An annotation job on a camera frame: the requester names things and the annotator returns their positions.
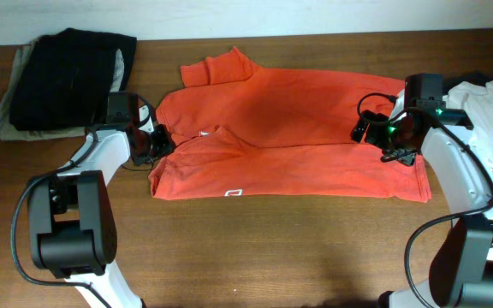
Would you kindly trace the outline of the red printed t-shirt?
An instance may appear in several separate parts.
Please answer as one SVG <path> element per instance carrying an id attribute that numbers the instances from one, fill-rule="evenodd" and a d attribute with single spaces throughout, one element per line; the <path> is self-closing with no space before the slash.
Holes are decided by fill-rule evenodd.
<path id="1" fill-rule="evenodd" d="M 181 79 L 156 110 L 175 149 L 149 175 L 154 198 L 431 198 L 422 158 L 384 163 L 378 148 L 350 137 L 357 103 L 388 114 L 401 80 L 264 68 L 237 49 L 183 66 Z"/>

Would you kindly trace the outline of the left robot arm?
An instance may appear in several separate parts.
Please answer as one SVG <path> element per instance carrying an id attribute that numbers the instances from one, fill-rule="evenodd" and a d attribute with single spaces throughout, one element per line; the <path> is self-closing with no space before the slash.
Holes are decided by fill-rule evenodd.
<path id="1" fill-rule="evenodd" d="M 59 169 L 34 176 L 20 196 L 27 207 L 34 265 L 53 287 L 76 288 L 91 307 L 142 307 L 116 261 L 117 231 L 107 191 L 127 161 L 154 164 L 173 145 L 154 107 L 131 92 L 112 92 L 85 143 Z"/>

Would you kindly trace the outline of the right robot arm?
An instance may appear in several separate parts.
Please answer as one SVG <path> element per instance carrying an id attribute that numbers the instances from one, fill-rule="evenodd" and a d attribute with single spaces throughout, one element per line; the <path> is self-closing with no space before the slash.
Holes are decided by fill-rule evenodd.
<path id="1" fill-rule="evenodd" d="M 423 157 L 448 203 L 452 227 L 429 275 L 380 295 L 381 307 L 493 307 L 493 80 L 461 80 L 449 90 L 439 74 L 406 78 L 389 115 L 358 110 L 351 132 L 406 166 Z"/>

